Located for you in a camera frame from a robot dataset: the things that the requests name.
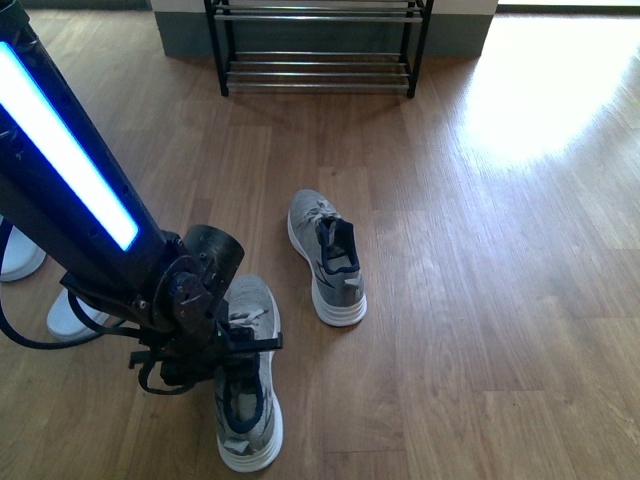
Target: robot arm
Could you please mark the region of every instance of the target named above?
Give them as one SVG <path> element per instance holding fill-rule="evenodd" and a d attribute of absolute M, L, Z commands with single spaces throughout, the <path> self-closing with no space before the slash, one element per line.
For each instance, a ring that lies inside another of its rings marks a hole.
<path fill-rule="evenodd" d="M 224 294 L 244 256 L 210 226 L 181 238 L 160 230 L 29 26 L 18 0 L 0 0 L 0 213 L 67 273 L 75 301 L 139 325 L 148 351 L 178 393 L 237 355 L 282 347 L 228 327 Z"/>

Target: white slipper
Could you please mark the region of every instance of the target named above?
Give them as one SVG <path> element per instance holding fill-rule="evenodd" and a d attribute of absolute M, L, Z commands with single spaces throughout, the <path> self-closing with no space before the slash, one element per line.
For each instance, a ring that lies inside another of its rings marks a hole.
<path fill-rule="evenodd" d="M 89 318 L 99 325 L 102 325 L 107 321 L 107 318 L 109 318 L 108 313 L 95 310 L 80 299 L 78 299 L 78 303 Z M 49 314 L 47 315 L 47 328 L 49 329 L 49 333 L 61 342 L 80 340 L 95 333 L 78 320 L 76 314 L 71 310 L 66 289 L 60 292 L 51 310 L 49 310 Z"/>
<path fill-rule="evenodd" d="M 0 282 L 13 282 L 31 275 L 42 265 L 46 256 L 44 250 L 14 227 L 4 252 Z"/>

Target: wooden floor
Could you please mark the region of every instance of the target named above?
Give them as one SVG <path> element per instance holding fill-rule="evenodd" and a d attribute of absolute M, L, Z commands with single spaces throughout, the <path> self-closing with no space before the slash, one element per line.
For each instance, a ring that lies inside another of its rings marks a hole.
<path fill-rule="evenodd" d="M 640 19 L 499 16 L 480 59 L 429 58 L 416 98 L 219 95 L 150 12 L 31 12 L 159 225 L 245 247 L 282 315 L 275 463 L 221 462 L 212 384 L 145 394 L 133 341 L 0 338 L 0 477 L 640 478 Z M 312 309 L 285 227 L 316 188 L 356 224 L 369 312 Z M 3 285 L 47 339 L 62 270 Z"/>

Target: gray sneaker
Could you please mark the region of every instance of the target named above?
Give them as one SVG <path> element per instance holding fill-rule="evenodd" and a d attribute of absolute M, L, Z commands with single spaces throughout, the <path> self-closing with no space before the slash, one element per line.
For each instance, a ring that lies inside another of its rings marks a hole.
<path fill-rule="evenodd" d="M 334 327 L 358 323 L 367 297 L 353 224 L 314 190 L 295 194 L 287 223 L 291 244 L 311 268 L 311 297 L 320 319 Z"/>
<path fill-rule="evenodd" d="M 0 267 L 0 282 L 13 282 L 31 275 L 40 268 L 46 256 L 44 250 L 13 227 L 7 240 L 4 261 Z"/>
<path fill-rule="evenodd" d="M 247 340 L 275 338 L 280 315 L 267 285 L 255 275 L 236 278 L 227 290 L 229 324 Z M 244 355 L 215 373 L 218 450 L 236 472 L 255 472 L 282 447 L 282 411 L 273 391 L 273 351 Z"/>

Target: white shoe sole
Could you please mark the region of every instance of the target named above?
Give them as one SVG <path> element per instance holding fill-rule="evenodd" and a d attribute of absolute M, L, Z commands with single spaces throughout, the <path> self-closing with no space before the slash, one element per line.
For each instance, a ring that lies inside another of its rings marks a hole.
<path fill-rule="evenodd" d="M 287 215 L 287 232 L 289 233 L 289 240 L 291 241 L 293 248 L 295 248 L 296 252 L 298 252 L 309 264 L 309 269 L 311 270 L 311 299 L 313 300 L 313 306 L 316 309 L 316 313 L 320 317 L 320 320 L 332 327 L 348 327 L 349 325 L 355 325 L 362 320 L 367 313 L 366 294 L 362 296 L 358 303 L 350 307 L 335 307 L 327 303 L 322 298 L 320 290 L 318 289 L 318 283 L 313 272 L 311 260 L 307 257 L 302 245 L 300 245 L 300 242 L 293 232 L 290 215 Z"/>
<path fill-rule="evenodd" d="M 276 304 L 273 295 L 271 296 L 271 302 L 273 304 L 273 317 L 274 317 L 274 336 L 280 331 L 280 312 L 278 311 L 278 305 Z M 271 362 L 273 360 L 274 351 L 269 352 L 269 370 L 271 370 Z M 282 410 L 280 409 L 280 403 L 278 397 L 276 397 L 273 390 L 273 376 L 271 378 L 271 398 L 273 401 L 273 413 L 275 415 L 275 425 L 273 427 L 273 435 L 267 445 L 259 452 L 253 455 L 235 455 L 229 452 L 222 443 L 220 437 L 217 437 L 218 451 L 220 457 L 227 467 L 231 470 L 239 473 L 251 473 L 262 470 L 268 467 L 276 459 L 282 448 L 282 441 L 284 438 L 284 423 L 282 421 Z"/>

